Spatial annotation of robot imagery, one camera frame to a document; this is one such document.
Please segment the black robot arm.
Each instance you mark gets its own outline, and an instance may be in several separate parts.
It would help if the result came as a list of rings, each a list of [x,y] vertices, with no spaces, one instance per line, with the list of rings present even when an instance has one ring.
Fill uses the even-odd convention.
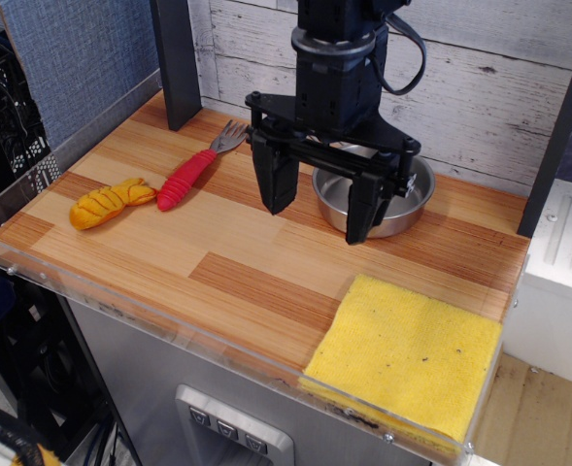
[[[390,30],[424,40],[397,10],[402,1],[301,1],[291,33],[296,52],[292,96],[247,95],[252,120],[248,142],[263,205],[275,215],[295,199],[302,163],[351,180],[346,241],[366,241],[395,196],[413,189],[412,159],[421,143],[380,114],[383,92],[404,95],[385,78]]]

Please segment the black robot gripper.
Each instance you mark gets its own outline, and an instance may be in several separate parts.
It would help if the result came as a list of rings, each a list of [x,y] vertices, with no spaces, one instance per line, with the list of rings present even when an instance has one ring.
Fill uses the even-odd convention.
[[[276,215],[297,193],[299,165],[306,163],[352,180],[346,241],[364,243],[382,196],[406,195],[416,139],[380,115],[388,29],[375,26],[347,40],[324,40],[297,27],[292,96],[254,91],[249,143],[260,197]]]

